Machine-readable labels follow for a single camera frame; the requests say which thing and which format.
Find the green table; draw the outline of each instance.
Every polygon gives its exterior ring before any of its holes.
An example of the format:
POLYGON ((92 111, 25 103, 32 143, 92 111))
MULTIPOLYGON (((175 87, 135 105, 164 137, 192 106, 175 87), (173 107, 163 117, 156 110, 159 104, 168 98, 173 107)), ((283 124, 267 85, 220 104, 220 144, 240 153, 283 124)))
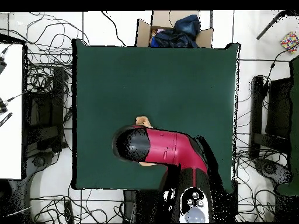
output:
POLYGON ((204 136, 223 186, 232 192, 238 44, 227 49, 87 47, 77 40, 73 50, 77 189, 159 187, 164 166, 121 161, 111 147, 116 130, 134 124, 136 116, 147 116, 156 128, 204 136))

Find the colorful cube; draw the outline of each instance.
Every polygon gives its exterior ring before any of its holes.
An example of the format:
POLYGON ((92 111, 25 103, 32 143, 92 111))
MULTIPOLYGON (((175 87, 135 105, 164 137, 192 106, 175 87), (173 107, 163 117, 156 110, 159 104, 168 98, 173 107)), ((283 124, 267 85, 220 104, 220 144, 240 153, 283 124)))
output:
MULTIPOLYGON (((296 36, 296 34, 294 34, 293 32, 290 32, 288 35, 286 35, 286 37, 281 41, 281 45, 286 48, 289 49, 290 47, 296 45, 299 42, 298 37, 296 36)), ((294 47, 292 49, 289 50, 290 53, 295 53, 297 51, 297 47, 294 47)))

